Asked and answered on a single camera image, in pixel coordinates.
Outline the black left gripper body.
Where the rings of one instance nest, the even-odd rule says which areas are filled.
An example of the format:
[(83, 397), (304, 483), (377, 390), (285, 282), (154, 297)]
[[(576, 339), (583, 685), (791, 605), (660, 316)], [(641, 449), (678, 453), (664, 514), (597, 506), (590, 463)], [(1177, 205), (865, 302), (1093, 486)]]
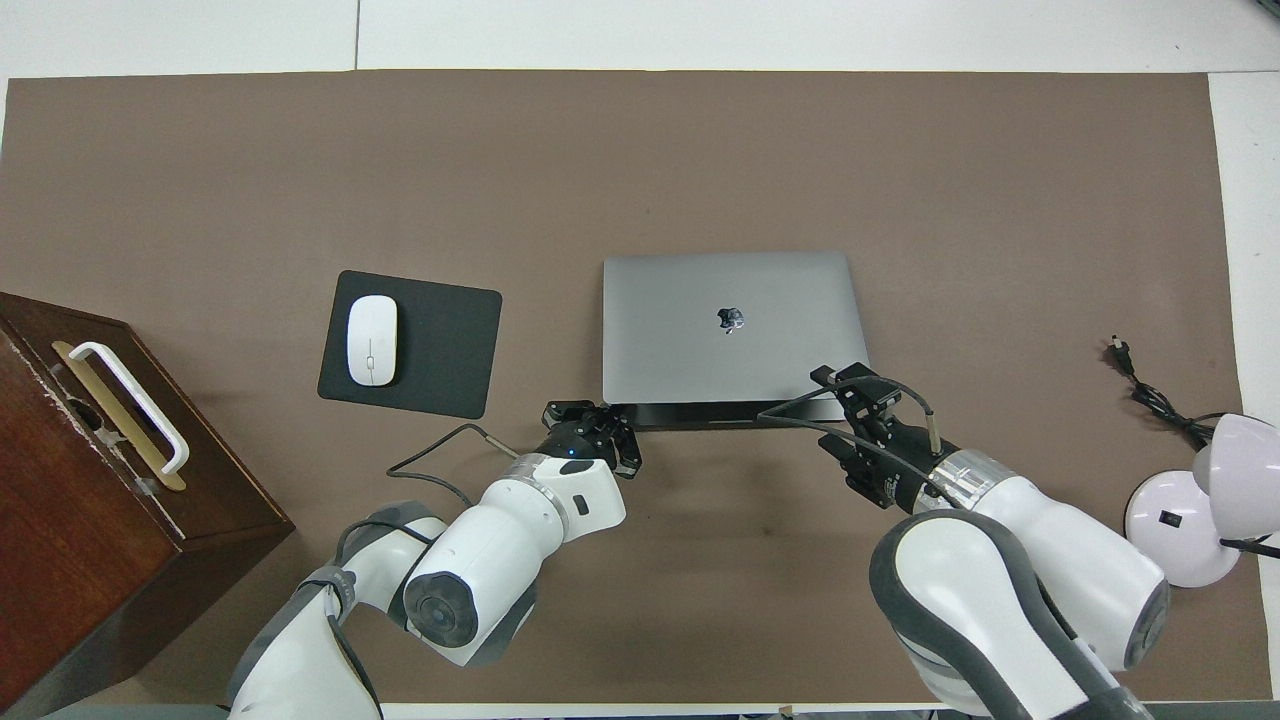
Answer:
[(595, 427), (581, 421), (559, 421), (553, 424), (538, 452), (549, 457), (568, 460), (603, 460), (609, 469), (616, 469), (616, 446), (612, 437)]

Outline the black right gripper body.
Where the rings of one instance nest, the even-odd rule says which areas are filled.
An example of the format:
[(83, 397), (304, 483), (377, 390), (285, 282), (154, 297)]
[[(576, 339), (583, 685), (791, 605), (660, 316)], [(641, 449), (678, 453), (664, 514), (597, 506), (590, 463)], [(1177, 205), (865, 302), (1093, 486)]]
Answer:
[(927, 477), (946, 457), (946, 439), (928, 416), (923, 427), (895, 416), (869, 415), (847, 421), (859, 445), (873, 454), (876, 466), (868, 473), (845, 473), (845, 484), (879, 509), (896, 506), (905, 512), (943, 507), (946, 498), (937, 480)]

